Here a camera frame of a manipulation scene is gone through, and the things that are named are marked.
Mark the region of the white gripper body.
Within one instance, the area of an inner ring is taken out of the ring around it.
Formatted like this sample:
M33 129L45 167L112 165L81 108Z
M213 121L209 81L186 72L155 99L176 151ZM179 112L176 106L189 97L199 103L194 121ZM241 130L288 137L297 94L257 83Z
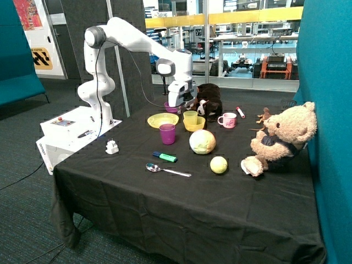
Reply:
M194 82L173 81L168 86L168 104L170 107L188 107L197 97L197 85Z

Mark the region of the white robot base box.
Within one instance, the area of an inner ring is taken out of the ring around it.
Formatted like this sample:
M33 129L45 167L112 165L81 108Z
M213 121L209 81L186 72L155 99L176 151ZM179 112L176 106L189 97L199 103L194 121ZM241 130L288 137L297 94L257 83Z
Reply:
M50 175L54 167L122 121L100 123L91 107L79 106L40 124L44 136L36 141Z

